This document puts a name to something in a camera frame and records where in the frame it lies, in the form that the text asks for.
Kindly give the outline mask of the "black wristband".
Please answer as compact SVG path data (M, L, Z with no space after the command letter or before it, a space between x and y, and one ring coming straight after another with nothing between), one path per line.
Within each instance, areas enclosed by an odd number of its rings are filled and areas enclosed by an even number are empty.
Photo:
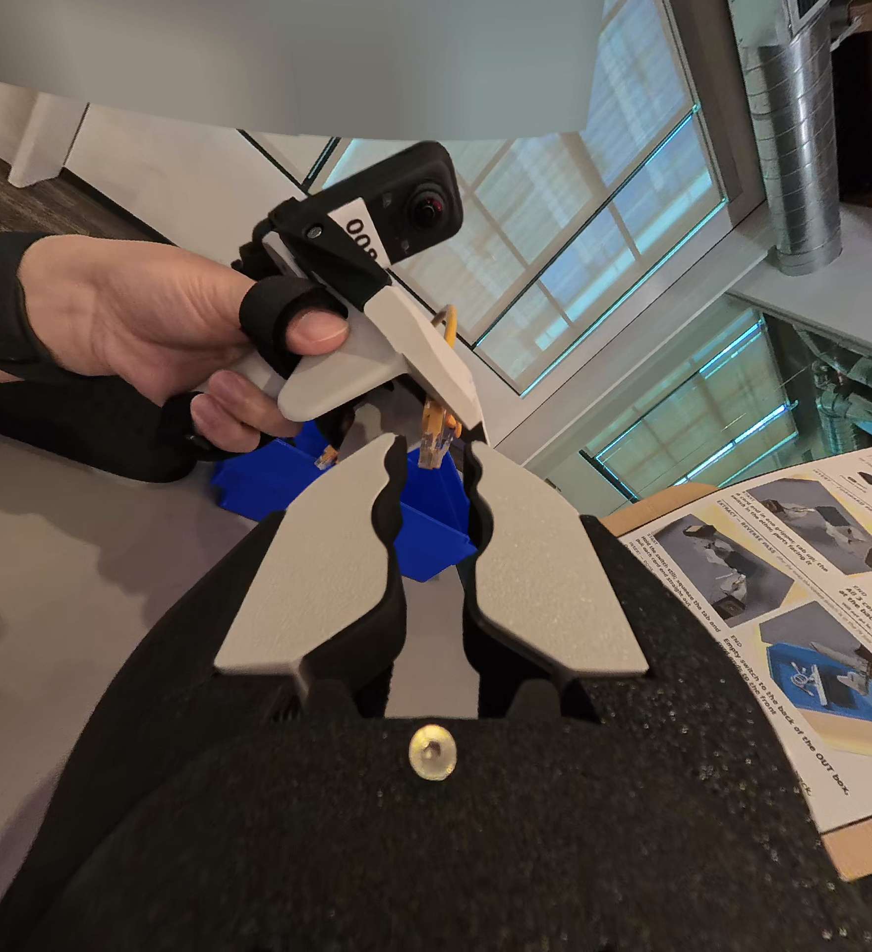
M18 270L44 232L0 232L0 371L27 383L63 386L79 376L63 368L33 331Z

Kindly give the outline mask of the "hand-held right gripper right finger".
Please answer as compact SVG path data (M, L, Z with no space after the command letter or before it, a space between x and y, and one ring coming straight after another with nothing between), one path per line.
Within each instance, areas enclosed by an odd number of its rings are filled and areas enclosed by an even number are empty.
M467 446L464 476L476 553L463 635L477 710L508 712L529 694L572 711L583 682L646 676L649 662L587 530L596 520L486 443Z

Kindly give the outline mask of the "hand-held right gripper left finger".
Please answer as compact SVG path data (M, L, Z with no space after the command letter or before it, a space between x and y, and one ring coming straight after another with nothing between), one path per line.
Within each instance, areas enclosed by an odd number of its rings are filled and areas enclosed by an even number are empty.
M214 659L228 676L291 679L305 704L341 684L357 704L389 700L406 643L395 542L406 439L381 435L287 507Z

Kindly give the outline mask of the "blue plastic bin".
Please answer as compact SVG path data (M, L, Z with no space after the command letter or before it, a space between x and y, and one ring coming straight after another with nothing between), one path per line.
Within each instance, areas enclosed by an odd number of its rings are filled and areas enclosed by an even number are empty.
M211 484L219 506L256 522L286 510L323 476L316 462L324 447L317 426L308 422L293 442L276 440L217 463ZM476 552L467 533L469 500L450 456L438 470L419 467L418 448L407 460L401 494L404 523L395 548L403 576L426 582Z

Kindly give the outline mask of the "person's left hand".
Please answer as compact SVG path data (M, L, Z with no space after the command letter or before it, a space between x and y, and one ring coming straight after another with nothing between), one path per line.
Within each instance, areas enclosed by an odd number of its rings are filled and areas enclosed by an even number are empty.
M253 351L288 372L296 356L336 351L347 339L343 308L305 279L253 282L165 244L64 236L35 248L49 280L51 324L37 336L64 370L115 376L156 405L191 395L196 435L237 454L264 436L294 437L301 423L236 365Z

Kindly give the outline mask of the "black textured pad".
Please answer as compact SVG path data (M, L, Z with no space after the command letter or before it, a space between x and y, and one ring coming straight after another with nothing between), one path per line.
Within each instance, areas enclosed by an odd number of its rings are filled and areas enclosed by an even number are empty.
M0 435L122 478L175 482L197 462L236 457L193 429L194 397L158 407L115 377L0 384Z

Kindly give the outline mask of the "silver ventilation duct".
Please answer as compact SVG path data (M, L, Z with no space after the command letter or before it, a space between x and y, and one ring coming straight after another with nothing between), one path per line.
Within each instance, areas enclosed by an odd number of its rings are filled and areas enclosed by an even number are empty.
M751 52L745 71L775 266L790 277L842 253L830 2L785 45Z

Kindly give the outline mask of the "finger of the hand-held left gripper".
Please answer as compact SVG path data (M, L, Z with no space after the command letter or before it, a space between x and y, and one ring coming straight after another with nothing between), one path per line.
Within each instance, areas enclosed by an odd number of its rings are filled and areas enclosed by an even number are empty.
M307 290L317 308L344 313L347 339L278 371L277 406L288 421L313 422L328 442L369 442L381 432L423 442L484 425L469 367L405 292L382 289L364 313L321 283Z

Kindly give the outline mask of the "printed instruction poster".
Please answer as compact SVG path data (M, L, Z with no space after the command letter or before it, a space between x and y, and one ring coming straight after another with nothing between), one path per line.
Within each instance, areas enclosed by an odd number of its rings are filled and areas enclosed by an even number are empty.
M821 833L872 818L872 447L621 537L731 656Z

